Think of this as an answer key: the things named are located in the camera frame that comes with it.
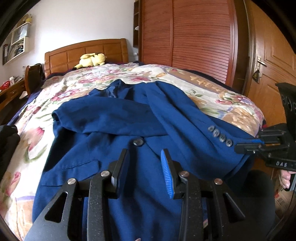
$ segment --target wooden wardrobe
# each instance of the wooden wardrobe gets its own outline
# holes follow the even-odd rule
[[[140,61],[197,70],[242,91],[249,42],[243,0],[144,0],[141,12]]]

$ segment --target yellow plush toy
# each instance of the yellow plush toy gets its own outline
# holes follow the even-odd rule
[[[105,55],[102,53],[87,53],[80,57],[79,64],[74,68],[79,69],[81,67],[92,67],[105,64]]]

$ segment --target white wall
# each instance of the white wall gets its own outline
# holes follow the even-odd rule
[[[57,48],[94,39],[126,38],[129,60],[135,57],[133,40],[134,0],[41,0],[28,13],[30,51],[15,61],[0,64],[0,84],[22,76],[22,66],[44,63],[44,54]]]

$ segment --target door handle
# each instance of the door handle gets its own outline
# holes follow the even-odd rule
[[[262,65],[264,65],[264,66],[267,66],[266,63],[262,62],[262,61],[259,60],[259,59],[257,59],[257,62],[260,63],[260,64],[262,64]]]

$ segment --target human hand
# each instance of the human hand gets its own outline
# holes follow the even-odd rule
[[[283,188],[290,187],[291,174],[295,174],[295,173],[296,172],[286,171],[286,170],[281,170],[279,172],[279,182]]]

